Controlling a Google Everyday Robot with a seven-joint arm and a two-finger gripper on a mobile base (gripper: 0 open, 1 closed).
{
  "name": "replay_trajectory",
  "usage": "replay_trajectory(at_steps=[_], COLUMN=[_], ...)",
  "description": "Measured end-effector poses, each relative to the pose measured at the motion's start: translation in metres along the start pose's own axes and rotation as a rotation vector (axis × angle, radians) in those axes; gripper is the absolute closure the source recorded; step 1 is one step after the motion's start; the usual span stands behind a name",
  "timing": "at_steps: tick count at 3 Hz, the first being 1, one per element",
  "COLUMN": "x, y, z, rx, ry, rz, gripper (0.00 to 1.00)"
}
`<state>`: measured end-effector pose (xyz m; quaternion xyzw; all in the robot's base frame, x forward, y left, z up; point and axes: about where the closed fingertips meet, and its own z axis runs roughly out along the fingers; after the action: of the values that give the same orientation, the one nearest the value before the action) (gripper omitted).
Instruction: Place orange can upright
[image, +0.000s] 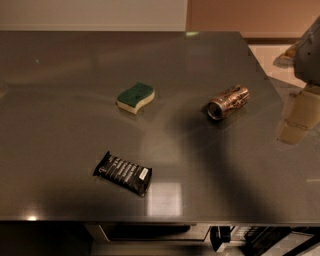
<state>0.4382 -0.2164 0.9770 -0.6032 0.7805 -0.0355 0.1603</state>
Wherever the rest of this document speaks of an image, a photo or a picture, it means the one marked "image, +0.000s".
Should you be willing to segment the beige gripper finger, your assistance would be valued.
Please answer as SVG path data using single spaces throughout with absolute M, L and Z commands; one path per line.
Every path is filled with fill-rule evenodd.
M 298 43 L 292 44 L 284 53 L 275 58 L 273 64 L 280 67 L 289 67 L 294 64 Z
M 277 139 L 296 145 L 320 122 L 320 87 L 307 84 L 298 93 L 289 94 L 290 104 L 281 120 Z

